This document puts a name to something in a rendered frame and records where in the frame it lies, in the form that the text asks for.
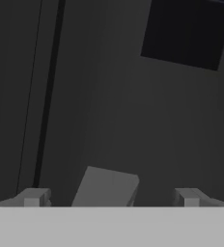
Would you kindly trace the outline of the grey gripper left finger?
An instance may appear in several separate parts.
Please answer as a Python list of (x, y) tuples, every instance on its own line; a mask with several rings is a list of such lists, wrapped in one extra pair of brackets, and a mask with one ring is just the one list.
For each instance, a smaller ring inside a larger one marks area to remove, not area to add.
[(13, 198), (1, 201), (0, 206), (51, 206), (49, 188), (27, 188)]

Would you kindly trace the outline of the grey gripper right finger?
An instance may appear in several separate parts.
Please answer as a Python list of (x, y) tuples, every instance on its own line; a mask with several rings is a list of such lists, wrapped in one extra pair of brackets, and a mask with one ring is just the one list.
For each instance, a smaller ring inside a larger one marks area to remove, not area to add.
[(224, 206), (224, 202), (211, 198), (197, 188), (176, 188), (174, 206)]

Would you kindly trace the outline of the dark grey fridge door with screen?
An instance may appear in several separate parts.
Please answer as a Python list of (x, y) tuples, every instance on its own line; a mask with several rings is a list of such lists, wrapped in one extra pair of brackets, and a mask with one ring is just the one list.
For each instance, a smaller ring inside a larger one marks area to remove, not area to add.
[(66, 0), (41, 186), (69, 206), (90, 167), (135, 174), (138, 206), (224, 201), (224, 55), (209, 71), (140, 54), (151, 0)]

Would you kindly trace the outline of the plain dark grey fridge door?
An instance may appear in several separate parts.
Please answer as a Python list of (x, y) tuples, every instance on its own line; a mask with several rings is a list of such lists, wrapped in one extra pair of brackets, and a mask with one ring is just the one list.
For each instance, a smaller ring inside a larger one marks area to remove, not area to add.
[(0, 0), (0, 201), (31, 187), (60, 0)]

